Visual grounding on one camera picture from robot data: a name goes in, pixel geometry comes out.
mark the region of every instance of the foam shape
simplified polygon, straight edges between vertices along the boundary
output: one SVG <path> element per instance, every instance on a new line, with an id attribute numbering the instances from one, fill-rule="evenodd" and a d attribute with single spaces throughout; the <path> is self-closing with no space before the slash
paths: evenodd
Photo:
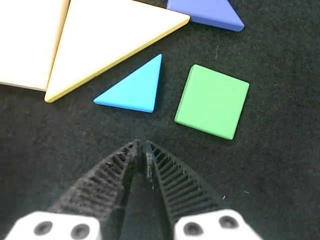
<path id="1" fill-rule="evenodd" d="M 154 57 L 93 100 L 95 104 L 152 113 L 162 54 Z"/>
<path id="2" fill-rule="evenodd" d="M 232 140 L 248 89 L 245 81 L 194 65 L 174 121 Z"/>
<path id="3" fill-rule="evenodd" d="M 54 102 L 189 19 L 134 0 L 71 0 L 44 100 Z"/>
<path id="4" fill-rule="evenodd" d="M 0 1 L 0 83 L 46 91 L 69 0 Z"/>
<path id="5" fill-rule="evenodd" d="M 167 9 L 190 15 L 190 21 L 240 32 L 245 25 L 228 0 L 168 0 Z"/>

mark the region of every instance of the cream tangram piece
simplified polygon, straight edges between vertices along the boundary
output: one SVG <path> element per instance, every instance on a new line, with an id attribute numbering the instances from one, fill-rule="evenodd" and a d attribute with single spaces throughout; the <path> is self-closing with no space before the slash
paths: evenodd
<path id="1" fill-rule="evenodd" d="M 0 83 L 52 103 L 189 20 L 134 0 L 0 1 Z"/>

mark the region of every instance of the blue triangle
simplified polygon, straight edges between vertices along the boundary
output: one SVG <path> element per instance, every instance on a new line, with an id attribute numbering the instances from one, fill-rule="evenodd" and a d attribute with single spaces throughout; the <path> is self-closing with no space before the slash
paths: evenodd
<path id="1" fill-rule="evenodd" d="M 95 104 L 152 113 L 155 109 L 162 54 L 93 100 Z"/>
<path id="2" fill-rule="evenodd" d="M 168 0 L 167 9 L 190 15 L 190 21 L 240 32 L 244 23 L 228 0 Z"/>

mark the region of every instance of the dark green felt surface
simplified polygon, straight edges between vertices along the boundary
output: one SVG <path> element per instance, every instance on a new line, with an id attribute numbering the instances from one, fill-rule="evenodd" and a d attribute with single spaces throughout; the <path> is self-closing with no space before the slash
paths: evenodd
<path id="1" fill-rule="evenodd" d="M 136 138 L 184 160 L 265 240 L 320 239 L 320 2 L 231 2 L 244 31 L 189 23 L 55 103 L 0 85 L 0 239 Z M 93 104 L 159 53 L 154 113 Z M 174 123 L 193 64 L 250 83 L 234 140 Z M 146 220 L 153 199 L 134 184 L 122 238 L 161 239 L 157 218 Z"/>

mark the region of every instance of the screw hole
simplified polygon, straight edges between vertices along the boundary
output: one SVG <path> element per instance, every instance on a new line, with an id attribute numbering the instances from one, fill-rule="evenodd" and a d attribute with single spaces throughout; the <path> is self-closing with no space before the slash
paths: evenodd
<path id="1" fill-rule="evenodd" d="M 199 236 L 204 233 L 202 227 L 195 222 L 188 222 L 183 227 L 183 231 L 185 235 L 191 235 L 191 236 Z"/>
<path id="2" fill-rule="evenodd" d="M 235 228 L 239 227 L 237 220 L 235 220 L 231 216 L 221 217 L 219 219 L 219 223 L 220 223 L 221 227 L 223 227 L 224 229 L 235 229 Z"/>
<path id="3" fill-rule="evenodd" d="M 43 221 L 34 228 L 33 232 L 37 236 L 43 236 L 51 231 L 52 226 L 53 223 L 51 221 Z"/>
<path id="4" fill-rule="evenodd" d="M 75 240 L 85 239 L 90 233 L 90 227 L 87 224 L 79 224 L 71 231 L 71 237 Z"/>

